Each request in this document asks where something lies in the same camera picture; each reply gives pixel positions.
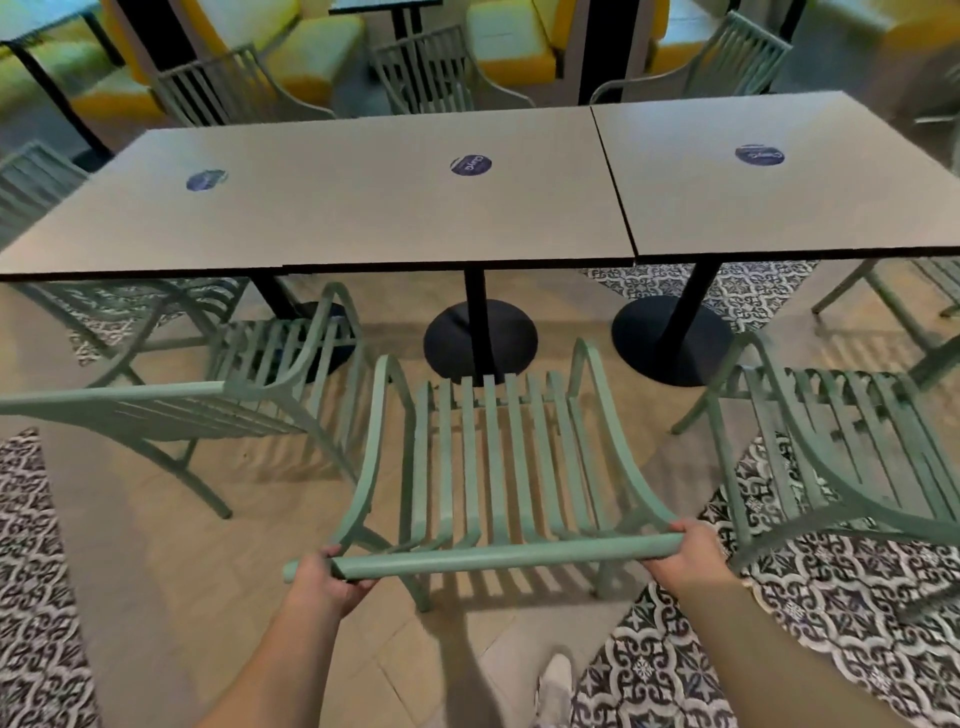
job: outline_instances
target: left hand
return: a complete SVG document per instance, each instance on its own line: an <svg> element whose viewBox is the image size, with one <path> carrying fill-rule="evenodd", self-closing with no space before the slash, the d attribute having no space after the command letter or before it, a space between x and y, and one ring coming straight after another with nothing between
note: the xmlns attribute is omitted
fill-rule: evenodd
<svg viewBox="0 0 960 728"><path fill-rule="evenodd" d="M340 553L340 545L324 546L320 551L311 551L300 559L294 587L320 594L330 599L337 607L340 618L346 617L357 604L376 586L376 579L365 579L351 584L330 573L326 559Z"/></svg>

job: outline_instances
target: white shoe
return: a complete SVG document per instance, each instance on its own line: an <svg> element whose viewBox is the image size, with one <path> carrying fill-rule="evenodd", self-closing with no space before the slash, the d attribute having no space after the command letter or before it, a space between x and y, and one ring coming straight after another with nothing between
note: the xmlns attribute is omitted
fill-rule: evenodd
<svg viewBox="0 0 960 728"><path fill-rule="evenodd" d="M534 705L537 717L534 725L557 726L570 724L573 704L573 663L563 652L555 652L537 678Z"/></svg>

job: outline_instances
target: hand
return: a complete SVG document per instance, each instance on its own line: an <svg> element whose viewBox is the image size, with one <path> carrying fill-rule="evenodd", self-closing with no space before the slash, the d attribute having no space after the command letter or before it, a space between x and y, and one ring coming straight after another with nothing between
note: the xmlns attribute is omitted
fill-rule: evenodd
<svg viewBox="0 0 960 728"><path fill-rule="evenodd" d="M680 599L698 586L737 583L736 576L727 568L716 531L707 523L683 519L671 523L670 529L684 534L680 551L663 559L641 562L666 591Z"/></svg>
<svg viewBox="0 0 960 728"><path fill-rule="evenodd" d="M336 605L342 619L363 601L363 598L376 586L377 580L366 579L351 584L333 576L326 559L338 553L340 553L339 544L324 546L320 551L311 551L300 559L297 575L294 577L294 589L330 599Z"/></svg>

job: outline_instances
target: forearm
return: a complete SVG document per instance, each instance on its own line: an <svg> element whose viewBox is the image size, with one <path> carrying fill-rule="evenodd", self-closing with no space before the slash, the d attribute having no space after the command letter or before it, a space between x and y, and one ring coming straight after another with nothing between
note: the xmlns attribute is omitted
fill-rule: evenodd
<svg viewBox="0 0 960 728"><path fill-rule="evenodd" d="M253 657L198 728L316 728L339 625L335 604L294 584Z"/></svg>
<svg viewBox="0 0 960 728"><path fill-rule="evenodd" d="M735 580L691 587L680 604L743 728L909 725L800 645Z"/></svg>

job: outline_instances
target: tabletop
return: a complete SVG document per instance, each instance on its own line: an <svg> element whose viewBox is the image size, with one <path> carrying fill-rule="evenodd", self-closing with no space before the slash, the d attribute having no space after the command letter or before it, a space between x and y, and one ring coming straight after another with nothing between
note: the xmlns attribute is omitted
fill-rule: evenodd
<svg viewBox="0 0 960 728"><path fill-rule="evenodd" d="M960 180L842 92L593 113L641 259L960 250Z"/></svg>
<svg viewBox="0 0 960 728"><path fill-rule="evenodd" d="M328 12L341 15L350 12L391 11L401 8L426 8L442 5L444 0L333 0Z"/></svg>
<svg viewBox="0 0 960 728"><path fill-rule="evenodd" d="M147 132L0 278L629 264L590 110Z"/></svg>
<svg viewBox="0 0 960 728"><path fill-rule="evenodd" d="M12 43L49 30L97 7L96 0L4 0L0 9L0 42Z"/></svg>

